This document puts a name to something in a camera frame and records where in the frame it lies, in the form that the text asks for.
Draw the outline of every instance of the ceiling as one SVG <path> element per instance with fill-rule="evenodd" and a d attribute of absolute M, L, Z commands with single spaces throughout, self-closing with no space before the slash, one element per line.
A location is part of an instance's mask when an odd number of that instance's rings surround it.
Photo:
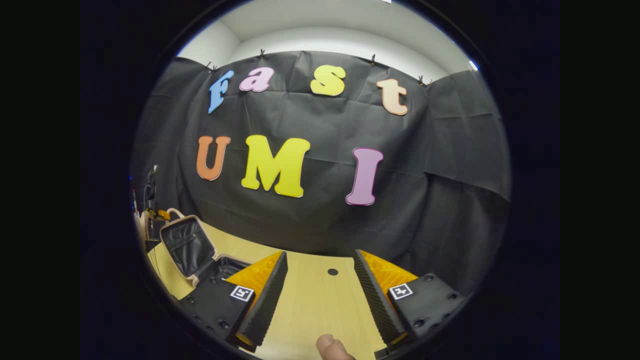
<path fill-rule="evenodd" d="M 420 15 L 380 0 L 254 0 L 221 19 L 240 41 L 274 31 L 330 26 L 365 31 L 408 46 L 452 74 L 469 59 Z"/>

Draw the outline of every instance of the foam letter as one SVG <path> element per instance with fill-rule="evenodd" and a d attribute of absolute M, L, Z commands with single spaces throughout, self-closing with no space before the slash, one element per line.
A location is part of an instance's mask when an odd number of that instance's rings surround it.
<path fill-rule="evenodd" d="M 384 155 L 376 149 L 357 147 L 353 149 L 353 156 L 357 160 L 356 177 L 353 180 L 353 189 L 345 200 L 349 205 L 371 205 L 376 201 L 372 194 L 376 169 Z"/>
<path fill-rule="evenodd" d="M 211 136 L 201 136 L 198 139 L 198 157 L 196 158 L 196 170 L 198 175 L 205 180 L 215 180 L 220 176 L 222 172 L 222 161 L 225 159 L 225 149 L 227 144 L 231 142 L 231 138 L 227 136 L 218 136 L 216 138 L 216 162 L 212 168 L 207 168 L 207 152 L 209 151 L 209 145 L 213 142 Z"/>
<path fill-rule="evenodd" d="M 263 92 L 267 90 L 267 88 L 269 87 L 269 80 L 271 80 L 274 72 L 275 71 L 270 67 L 259 67 L 257 69 L 251 70 L 249 75 L 256 75 L 258 73 L 260 75 L 249 76 L 248 78 L 242 80 L 242 83 L 240 83 L 240 90 L 253 90 L 253 92 Z"/>
<path fill-rule="evenodd" d="M 241 184 L 245 188 L 254 189 L 260 187 L 256 179 L 256 170 L 260 172 L 262 187 L 269 190 L 280 173 L 280 180 L 274 187 L 276 193 L 291 197 L 302 197 L 303 190 L 300 187 L 300 174 L 302 172 L 302 159 L 311 144 L 304 139 L 290 138 L 278 151 L 274 158 L 271 155 L 269 142 L 262 135 L 251 135 L 246 139 L 249 145 L 247 157 L 246 175 Z"/>
<path fill-rule="evenodd" d="M 226 74 L 222 75 L 222 78 L 219 78 L 211 87 L 209 91 L 211 92 L 211 104 L 209 105 L 209 113 L 214 111 L 220 104 L 222 104 L 222 100 L 224 100 L 221 94 L 227 92 L 227 88 L 229 83 L 227 79 L 230 79 L 234 75 L 233 70 L 229 70 Z"/>
<path fill-rule="evenodd" d="M 392 114 L 404 115 L 409 111 L 405 105 L 400 105 L 400 95 L 406 95 L 406 89 L 398 85 L 396 79 L 381 80 L 376 83 L 382 88 L 382 105 Z"/>
<path fill-rule="evenodd" d="M 347 73 L 339 66 L 322 65 L 314 71 L 315 80 L 311 81 L 311 91 L 315 94 L 336 96 L 344 90 L 344 79 Z"/>

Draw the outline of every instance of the pink letter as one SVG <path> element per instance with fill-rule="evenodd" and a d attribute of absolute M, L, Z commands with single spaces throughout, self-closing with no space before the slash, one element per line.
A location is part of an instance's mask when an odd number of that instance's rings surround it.
<path fill-rule="evenodd" d="M 251 70 L 249 75 L 256 75 L 258 73 L 260 73 L 260 75 L 249 76 L 242 80 L 242 83 L 240 83 L 240 90 L 253 90 L 253 92 L 263 92 L 267 90 L 269 87 L 269 80 L 271 80 L 274 72 L 275 71 L 270 67 L 259 67 Z"/>
<path fill-rule="evenodd" d="M 357 159 L 356 177 L 353 181 L 353 189 L 345 198 L 349 205 L 371 205 L 376 201 L 373 196 L 373 181 L 376 175 L 378 163 L 384 155 L 376 149 L 357 147 L 353 149 L 353 156 Z"/>

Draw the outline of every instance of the black cloth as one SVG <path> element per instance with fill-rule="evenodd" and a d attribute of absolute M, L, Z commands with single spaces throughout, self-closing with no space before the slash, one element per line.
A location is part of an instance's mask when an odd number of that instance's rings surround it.
<path fill-rule="evenodd" d="M 311 92 L 320 65 L 346 71 L 335 97 Z M 269 88 L 243 92 L 249 71 L 271 67 Z M 227 71 L 224 101 L 211 114 L 209 87 Z M 389 113 L 376 82 L 398 80 L 408 113 Z M 273 155 L 289 138 L 310 142 L 302 165 L 302 198 L 241 186 L 247 136 L 264 135 Z M 222 173 L 196 171 L 198 139 L 229 136 Z M 352 206 L 352 151 L 384 154 L 371 206 Z M 216 145 L 209 147 L 212 167 Z M 241 238 L 284 250 L 352 256 L 362 249 L 421 275 L 434 272 L 453 288 L 473 291 L 491 264 L 507 219 L 510 165 L 497 107 L 478 72 L 420 86 L 409 75 L 345 54 L 291 51 L 247 58 L 210 73 L 176 58 L 157 82 L 134 144 L 136 193 L 159 165 L 160 208 L 178 208 Z"/>

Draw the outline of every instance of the table surface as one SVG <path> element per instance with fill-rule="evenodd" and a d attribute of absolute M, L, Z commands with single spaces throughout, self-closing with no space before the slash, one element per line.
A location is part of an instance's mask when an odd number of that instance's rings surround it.
<path fill-rule="evenodd" d="M 280 249 L 238 238 L 204 224 L 222 254 L 255 263 Z M 156 273 L 178 299 L 193 291 L 173 264 L 163 243 L 148 253 Z M 385 347 L 367 299 L 353 270 L 352 258 L 287 251 L 289 271 L 262 346 L 255 356 L 265 360 L 320 359 L 316 340 L 322 334 L 340 339 L 358 360 L 373 360 Z M 330 275 L 329 269 L 337 275 Z"/>

